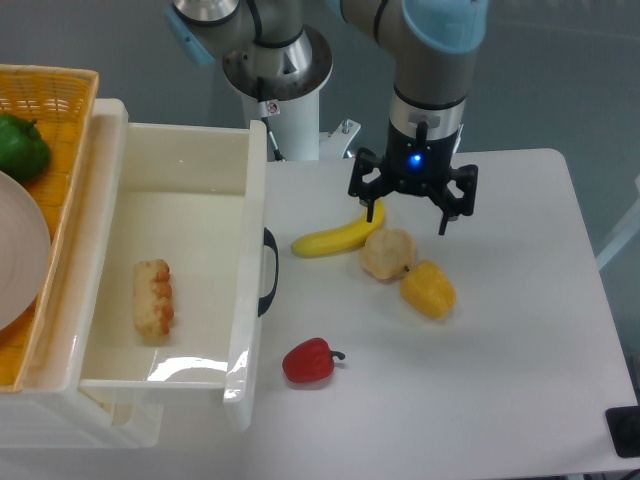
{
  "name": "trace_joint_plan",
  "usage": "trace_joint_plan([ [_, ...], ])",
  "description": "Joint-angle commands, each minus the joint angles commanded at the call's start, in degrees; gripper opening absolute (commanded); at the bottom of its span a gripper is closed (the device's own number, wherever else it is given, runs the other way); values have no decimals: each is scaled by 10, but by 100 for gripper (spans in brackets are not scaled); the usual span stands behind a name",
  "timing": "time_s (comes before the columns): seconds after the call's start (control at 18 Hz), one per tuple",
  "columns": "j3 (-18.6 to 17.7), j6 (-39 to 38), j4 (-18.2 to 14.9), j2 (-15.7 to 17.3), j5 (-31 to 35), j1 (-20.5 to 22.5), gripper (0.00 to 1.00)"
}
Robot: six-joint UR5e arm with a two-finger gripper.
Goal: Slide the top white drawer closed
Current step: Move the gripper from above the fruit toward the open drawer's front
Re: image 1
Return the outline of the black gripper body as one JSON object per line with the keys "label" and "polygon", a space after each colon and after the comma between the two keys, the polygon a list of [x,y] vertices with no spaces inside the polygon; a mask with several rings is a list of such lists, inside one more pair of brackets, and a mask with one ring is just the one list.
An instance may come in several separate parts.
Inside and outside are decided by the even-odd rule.
{"label": "black gripper body", "polygon": [[401,132],[392,122],[387,130],[387,145],[376,181],[377,194],[382,197],[391,192],[413,196],[454,199],[449,190],[450,165],[460,128],[451,135],[427,138],[428,128],[413,129],[413,135]]}

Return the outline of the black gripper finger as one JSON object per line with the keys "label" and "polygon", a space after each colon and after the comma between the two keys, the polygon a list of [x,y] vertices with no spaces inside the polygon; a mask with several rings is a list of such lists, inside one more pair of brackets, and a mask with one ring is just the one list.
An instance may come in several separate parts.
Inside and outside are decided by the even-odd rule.
{"label": "black gripper finger", "polygon": [[447,226],[451,221],[455,221],[460,216],[470,217],[474,214],[477,184],[477,165],[468,164],[449,169],[448,180],[443,186],[439,235],[446,233]]}
{"label": "black gripper finger", "polygon": [[375,202],[385,196],[384,160],[368,148],[358,149],[348,186],[348,194],[366,207],[366,221],[372,222]]}

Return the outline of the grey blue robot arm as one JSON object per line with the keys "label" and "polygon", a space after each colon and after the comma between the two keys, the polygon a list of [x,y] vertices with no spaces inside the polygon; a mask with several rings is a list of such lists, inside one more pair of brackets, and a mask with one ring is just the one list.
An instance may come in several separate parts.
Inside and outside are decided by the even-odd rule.
{"label": "grey blue robot arm", "polygon": [[[485,1],[335,1],[332,9],[395,65],[386,150],[356,153],[348,192],[372,207],[392,192],[430,199],[449,223],[474,211],[478,169],[453,167]],[[320,89],[333,58],[298,1],[171,1],[165,11],[192,62],[220,62],[275,161],[317,159]]]}

